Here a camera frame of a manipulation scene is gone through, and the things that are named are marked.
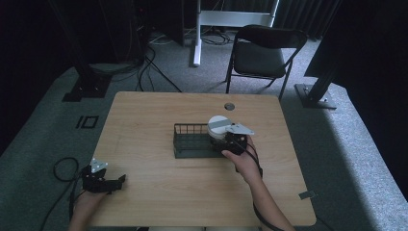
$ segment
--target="wooden table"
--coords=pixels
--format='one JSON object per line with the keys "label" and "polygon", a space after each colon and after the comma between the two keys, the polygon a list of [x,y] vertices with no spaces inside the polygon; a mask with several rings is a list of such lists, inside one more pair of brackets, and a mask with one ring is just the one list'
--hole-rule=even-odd
{"label": "wooden table", "polygon": [[[233,103],[235,110],[224,109]],[[271,95],[119,92],[94,158],[127,174],[93,226],[259,226],[247,184],[225,158],[175,159],[174,123],[222,115],[255,131],[264,181],[293,225],[316,222],[278,99]]]}

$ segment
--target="dark background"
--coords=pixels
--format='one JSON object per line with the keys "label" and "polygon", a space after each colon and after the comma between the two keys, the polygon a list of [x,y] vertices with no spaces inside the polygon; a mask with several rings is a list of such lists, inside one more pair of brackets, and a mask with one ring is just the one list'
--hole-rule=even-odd
{"label": "dark background", "polygon": [[[195,26],[195,1],[134,1],[132,10],[126,8],[123,14],[129,16],[137,28],[127,31],[137,38],[127,55],[129,35],[118,35],[117,41],[112,39],[110,32],[114,29],[106,23],[104,13],[115,13],[115,8],[104,11],[101,2],[106,3],[65,1],[63,6],[90,64],[122,63],[142,57],[144,39],[149,34],[146,28],[163,30],[182,44],[182,28]],[[301,5],[298,2],[302,1],[287,2],[298,8]],[[324,37],[306,75],[325,78],[328,68],[332,67],[328,62],[336,61],[334,82],[347,89],[388,168],[407,196],[407,3],[403,0],[344,0],[336,10],[327,32],[319,32],[319,37]],[[281,27],[293,27],[282,22],[282,14],[278,12],[276,22],[281,22]],[[127,28],[123,20],[114,24]],[[53,81],[72,67],[72,61],[71,46],[48,1],[1,1],[0,35],[0,153],[3,153]]]}

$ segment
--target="metal base plate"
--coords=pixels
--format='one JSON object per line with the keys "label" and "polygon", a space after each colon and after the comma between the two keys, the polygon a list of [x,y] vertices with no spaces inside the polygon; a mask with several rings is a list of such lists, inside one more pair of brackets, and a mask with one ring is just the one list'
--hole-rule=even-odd
{"label": "metal base plate", "polygon": [[336,104],[333,103],[333,100],[329,92],[327,92],[318,102],[309,100],[308,94],[312,87],[313,85],[304,84],[294,85],[297,95],[299,95],[304,108],[331,109],[331,110],[337,109],[337,106]]}

